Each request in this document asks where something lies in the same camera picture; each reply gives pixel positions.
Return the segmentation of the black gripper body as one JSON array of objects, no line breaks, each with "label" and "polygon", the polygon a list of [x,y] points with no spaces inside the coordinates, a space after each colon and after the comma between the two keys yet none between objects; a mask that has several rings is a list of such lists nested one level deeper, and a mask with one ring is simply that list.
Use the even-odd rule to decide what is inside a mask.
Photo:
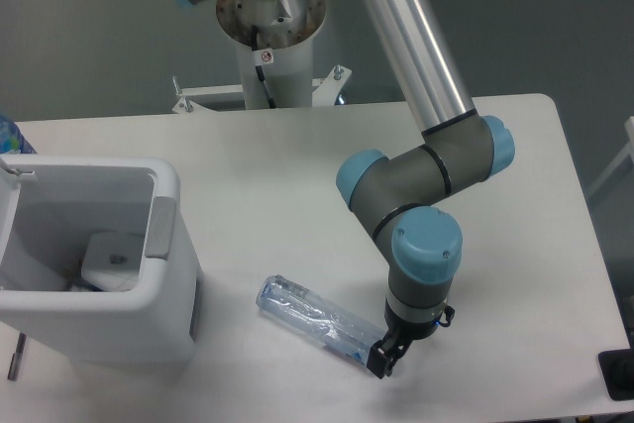
[{"label": "black gripper body", "polygon": [[430,317],[402,318],[390,304],[385,303],[387,335],[400,341],[424,340],[434,334],[439,327],[450,327],[456,314],[456,310],[446,303],[431,309],[431,312]]}]

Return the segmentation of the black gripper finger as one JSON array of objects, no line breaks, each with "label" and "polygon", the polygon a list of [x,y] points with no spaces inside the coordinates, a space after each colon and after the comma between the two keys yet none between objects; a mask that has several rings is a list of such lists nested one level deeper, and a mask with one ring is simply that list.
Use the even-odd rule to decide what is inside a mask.
[{"label": "black gripper finger", "polygon": [[404,337],[394,337],[388,347],[387,375],[392,376],[397,362],[407,353],[412,340]]},{"label": "black gripper finger", "polygon": [[376,377],[384,378],[391,376],[390,355],[386,351],[386,341],[381,339],[371,345],[366,368]]}]

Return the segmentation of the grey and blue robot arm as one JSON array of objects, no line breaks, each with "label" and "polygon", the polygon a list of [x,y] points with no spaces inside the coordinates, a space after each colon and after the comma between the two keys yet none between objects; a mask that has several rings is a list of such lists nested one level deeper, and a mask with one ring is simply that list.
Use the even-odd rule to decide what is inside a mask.
[{"label": "grey and blue robot arm", "polygon": [[[210,0],[176,0],[194,6]],[[313,77],[313,42],[326,0],[211,0],[234,44],[244,104],[279,110],[330,103],[347,71]],[[438,203],[488,180],[513,161],[511,133],[483,116],[465,89],[428,0],[364,0],[420,139],[400,155],[369,149],[341,165],[337,188],[388,265],[380,332],[279,276],[258,306],[347,355],[378,377],[392,373],[410,345],[448,327],[448,294],[463,254],[457,221]]]}]

